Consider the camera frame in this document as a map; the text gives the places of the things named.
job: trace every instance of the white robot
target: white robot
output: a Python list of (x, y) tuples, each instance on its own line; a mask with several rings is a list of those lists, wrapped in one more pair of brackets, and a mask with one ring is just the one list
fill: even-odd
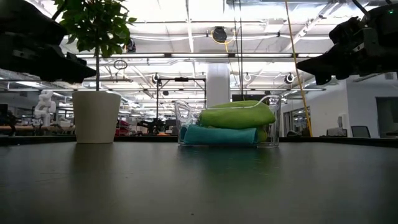
[(35, 107), (35, 118), (42, 118), (43, 126), (50, 126), (50, 113), (55, 113), (57, 106), (51, 101), (52, 91), (43, 90), (39, 95), (39, 103)]

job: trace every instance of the green leaves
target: green leaves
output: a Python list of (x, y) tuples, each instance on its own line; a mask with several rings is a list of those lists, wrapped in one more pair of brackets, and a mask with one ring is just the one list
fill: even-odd
[(136, 22), (137, 21), (137, 18), (129, 18), (129, 22)]
[[(54, 0), (59, 8), (65, 0)], [(69, 35), (67, 44), (78, 40), (81, 51), (98, 48), (103, 57), (123, 52), (121, 45), (130, 39), (127, 24), (136, 22), (128, 18), (128, 10), (122, 5), (124, 0), (68, 0), (63, 10), (60, 24)]]

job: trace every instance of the clear plastic container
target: clear plastic container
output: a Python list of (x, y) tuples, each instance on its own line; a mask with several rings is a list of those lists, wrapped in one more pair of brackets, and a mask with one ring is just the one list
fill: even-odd
[(273, 147), (279, 144), (279, 119), (280, 119), (280, 104), (282, 101), (281, 96), (277, 95), (267, 95), (263, 97), (256, 105), (247, 107), (235, 107), (235, 108), (206, 108), (198, 109), (192, 108), (183, 100), (177, 100), (175, 102), (175, 115), (177, 119), (178, 128), (178, 143), (181, 145), (186, 145), (181, 139), (180, 133), (183, 127), (188, 127), (191, 124), (197, 124), (200, 126), (200, 113), (202, 110), (225, 110), (234, 109), (240, 110), (242, 108), (253, 108), (259, 103), (265, 103), (268, 105), (269, 109), (273, 112), (275, 116), (275, 122), (264, 126), (264, 130), (267, 133), (267, 139), (264, 142), (258, 142), (255, 146), (257, 147)]

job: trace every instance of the dark table surface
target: dark table surface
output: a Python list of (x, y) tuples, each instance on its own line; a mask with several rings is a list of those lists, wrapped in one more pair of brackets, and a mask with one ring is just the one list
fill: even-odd
[(398, 223), (398, 149), (0, 147), (0, 223)]

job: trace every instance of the teal towel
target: teal towel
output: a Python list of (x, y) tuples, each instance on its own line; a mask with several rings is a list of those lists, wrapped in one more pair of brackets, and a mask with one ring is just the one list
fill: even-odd
[(185, 144), (253, 145), (257, 143), (257, 129), (204, 128), (191, 124), (181, 129), (180, 137)]

